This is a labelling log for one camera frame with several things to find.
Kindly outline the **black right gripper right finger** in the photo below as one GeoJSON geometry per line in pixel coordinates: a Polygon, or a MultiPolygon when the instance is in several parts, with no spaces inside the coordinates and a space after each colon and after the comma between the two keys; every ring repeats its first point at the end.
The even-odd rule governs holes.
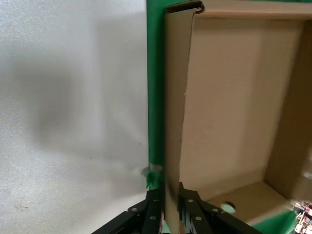
{"type": "Polygon", "coordinates": [[[260,234],[220,208],[203,201],[197,191],[179,183],[179,217],[187,234],[260,234]]]}

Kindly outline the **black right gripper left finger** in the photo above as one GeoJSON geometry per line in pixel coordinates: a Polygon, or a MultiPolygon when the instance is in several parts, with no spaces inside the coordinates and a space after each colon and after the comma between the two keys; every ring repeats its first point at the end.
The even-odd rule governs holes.
{"type": "Polygon", "coordinates": [[[93,234],[158,234],[161,213],[162,190],[149,190],[143,201],[131,206],[93,234]]]}

